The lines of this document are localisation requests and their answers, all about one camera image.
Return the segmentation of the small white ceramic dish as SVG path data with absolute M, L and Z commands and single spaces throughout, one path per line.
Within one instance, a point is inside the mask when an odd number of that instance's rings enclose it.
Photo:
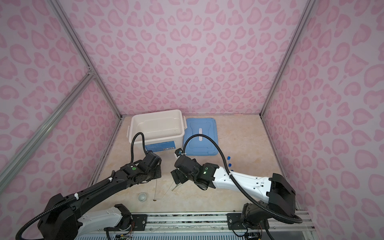
M 139 202 L 145 202 L 147 200 L 147 194 L 146 193 L 140 193 L 138 195 Z

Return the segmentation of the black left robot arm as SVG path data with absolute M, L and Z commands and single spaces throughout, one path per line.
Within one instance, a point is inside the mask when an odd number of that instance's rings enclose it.
M 53 196 L 45 210 L 22 226 L 15 238 L 22 240 L 23 233 L 34 223 L 38 224 L 44 240 L 74 240 L 80 234 L 99 229 L 132 230 L 132 214 L 123 204 L 117 204 L 93 216 L 87 213 L 120 191 L 159 179 L 161 162 L 158 155 L 148 152 L 143 160 L 128 163 L 118 171 L 112 171 L 108 178 L 87 189 L 66 197 L 62 194 Z

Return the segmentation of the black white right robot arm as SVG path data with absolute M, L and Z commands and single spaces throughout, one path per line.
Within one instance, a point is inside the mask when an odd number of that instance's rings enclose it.
M 254 177 L 216 164 L 201 165 L 185 154 L 177 154 L 175 170 L 171 174 L 176 185 L 191 181 L 202 191 L 212 188 L 242 193 L 249 200 L 240 217 L 245 228 L 254 228 L 269 219 L 289 225 L 303 223 L 296 214 L 296 191 L 280 174 Z

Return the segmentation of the white plastic storage bin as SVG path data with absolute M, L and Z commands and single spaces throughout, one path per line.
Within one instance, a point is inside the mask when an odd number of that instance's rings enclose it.
M 163 152 L 182 147 L 187 121 L 180 110 L 135 115 L 127 130 L 131 143 L 135 134 L 145 136 L 146 150 Z

